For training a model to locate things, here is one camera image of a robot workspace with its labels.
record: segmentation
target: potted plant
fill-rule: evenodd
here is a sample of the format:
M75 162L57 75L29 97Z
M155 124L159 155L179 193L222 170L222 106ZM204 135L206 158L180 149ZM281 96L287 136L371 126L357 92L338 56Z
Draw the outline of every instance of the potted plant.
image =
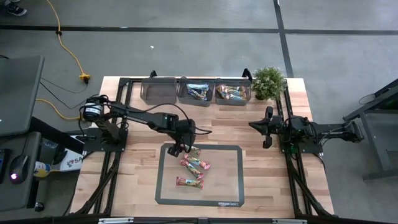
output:
M285 79L282 71L275 67L266 67L258 69L253 74L256 79L253 80L252 89L256 92L258 100L276 100L285 90Z

